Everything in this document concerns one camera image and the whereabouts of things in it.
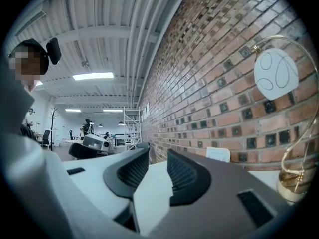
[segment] brick wall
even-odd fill
[[[296,62],[300,84],[273,101],[257,89],[250,47],[282,34],[316,52],[305,26],[285,0],[183,0],[152,64],[140,107],[151,162],[167,159],[169,148],[205,155],[207,147],[231,151],[231,162],[248,170],[277,170],[285,151],[304,130],[316,105],[314,69],[294,45],[273,41]],[[290,154],[295,167],[303,140]],[[310,139],[308,162],[318,159]]]

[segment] paper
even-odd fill
[[[230,151],[225,148],[207,148],[206,157],[229,163]]]

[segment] white lamp head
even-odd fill
[[[260,92],[274,100],[298,86],[297,67],[289,55],[277,48],[264,50],[254,67],[255,82]]]

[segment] desk lamp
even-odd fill
[[[281,35],[266,37],[258,41],[251,50],[256,53],[254,67],[255,82],[258,89],[267,99],[273,100],[283,96],[296,88],[299,81],[297,67],[293,59],[285,51],[278,48],[262,49],[267,42],[273,40],[287,41],[301,49],[311,61],[316,72],[317,81],[319,82],[319,74],[316,64],[309,52],[302,45]],[[299,169],[288,169],[286,167],[285,160],[289,153],[301,142],[307,133],[310,132],[309,138],[312,137],[317,121],[316,116],[318,108],[319,96],[315,112],[311,116],[305,130],[301,133],[300,137],[295,139],[295,141],[286,149],[281,160],[282,170],[277,181],[277,190],[279,194],[290,202],[296,202],[306,194],[316,171],[315,165],[305,165],[310,141],[306,144],[304,157]]]

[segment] grey floor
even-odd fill
[[[58,154],[61,161],[75,160],[75,157],[72,157],[71,155],[69,155],[69,148],[70,148],[70,146],[58,147],[58,148],[53,148],[53,151],[56,154]]]

